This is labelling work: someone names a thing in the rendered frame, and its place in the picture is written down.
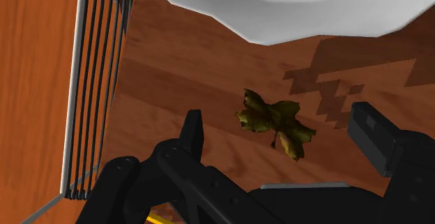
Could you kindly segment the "yellow object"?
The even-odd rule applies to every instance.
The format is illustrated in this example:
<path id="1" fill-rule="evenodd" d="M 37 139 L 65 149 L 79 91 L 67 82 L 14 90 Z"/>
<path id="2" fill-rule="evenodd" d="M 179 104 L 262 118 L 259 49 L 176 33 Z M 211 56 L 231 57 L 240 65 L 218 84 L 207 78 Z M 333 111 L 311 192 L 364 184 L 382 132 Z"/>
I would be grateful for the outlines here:
<path id="1" fill-rule="evenodd" d="M 146 220 L 152 224 L 174 224 L 173 222 L 154 213 L 150 213 Z"/>

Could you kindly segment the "dry olive green leaf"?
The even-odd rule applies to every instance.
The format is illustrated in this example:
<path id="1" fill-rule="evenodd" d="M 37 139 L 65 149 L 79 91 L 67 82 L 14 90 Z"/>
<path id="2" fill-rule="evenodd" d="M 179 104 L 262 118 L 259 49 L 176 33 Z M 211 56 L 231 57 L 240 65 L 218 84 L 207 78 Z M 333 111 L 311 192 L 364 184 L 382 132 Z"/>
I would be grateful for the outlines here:
<path id="1" fill-rule="evenodd" d="M 263 98 L 251 89 L 244 93 L 244 110 L 237 111 L 243 130 L 254 133 L 263 133 L 273 130 L 271 148 L 276 147 L 276 138 L 279 137 L 285 154 L 295 161 L 305 157 L 303 145 L 310 142 L 316 135 L 316 130 L 303 125 L 297 120 L 300 104 L 292 100 L 281 100 L 273 104 L 266 103 Z"/>

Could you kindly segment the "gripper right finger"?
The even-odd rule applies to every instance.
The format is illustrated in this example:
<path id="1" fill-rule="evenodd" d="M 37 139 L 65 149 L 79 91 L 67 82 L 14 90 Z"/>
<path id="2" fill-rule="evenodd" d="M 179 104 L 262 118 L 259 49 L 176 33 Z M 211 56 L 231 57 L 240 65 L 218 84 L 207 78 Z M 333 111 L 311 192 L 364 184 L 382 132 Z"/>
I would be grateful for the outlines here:
<path id="1" fill-rule="evenodd" d="M 435 224 L 435 139 L 402 130 L 368 102 L 355 102 L 349 137 L 390 179 L 375 224 Z"/>

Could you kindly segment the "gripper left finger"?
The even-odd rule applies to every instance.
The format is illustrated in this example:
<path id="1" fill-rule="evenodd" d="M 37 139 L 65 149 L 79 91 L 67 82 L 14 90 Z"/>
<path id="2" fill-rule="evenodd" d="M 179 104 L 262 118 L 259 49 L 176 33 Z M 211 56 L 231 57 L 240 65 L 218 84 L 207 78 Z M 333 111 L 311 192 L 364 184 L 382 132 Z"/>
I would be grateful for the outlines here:
<path id="1" fill-rule="evenodd" d="M 187 224 L 282 224 L 262 204 L 211 166 L 201 164 L 200 110 L 188 111 L 178 138 L 151 156 L 107 162 L 75 224 L 145 224 L 151 208 L 171 202 Z"/>

